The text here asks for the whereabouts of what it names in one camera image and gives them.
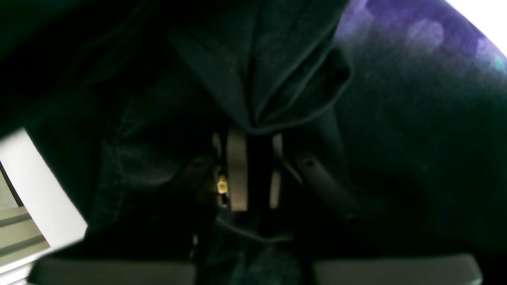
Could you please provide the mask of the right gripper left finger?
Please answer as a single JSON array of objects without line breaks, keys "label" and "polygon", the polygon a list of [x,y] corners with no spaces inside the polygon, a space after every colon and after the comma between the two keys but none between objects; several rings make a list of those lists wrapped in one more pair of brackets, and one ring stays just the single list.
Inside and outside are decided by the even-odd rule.
[{"label": "right gripper left finger", "polygon": [[193,285],[198,234],[217,209],[246,209],[246,136],[213,135],[213,155],[108,227],[34,263],[32,285]]}]

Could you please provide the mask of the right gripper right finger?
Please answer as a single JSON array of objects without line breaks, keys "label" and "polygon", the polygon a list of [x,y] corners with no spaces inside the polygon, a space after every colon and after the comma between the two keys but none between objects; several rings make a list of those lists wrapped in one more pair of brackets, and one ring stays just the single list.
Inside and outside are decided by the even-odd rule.
[{"label": "right gripper right finger", "polygon": [[315,140],[290,145],[272,139],[281,167],[302,181],[331,217],[321,230],[337,229],[344,245],[327,247],[313,264],[317,285],[480,285],[483,275],[470,254],[447,254],[453,242],[390,215],[382,204],[353,186],[342,148],[326,152]]}]

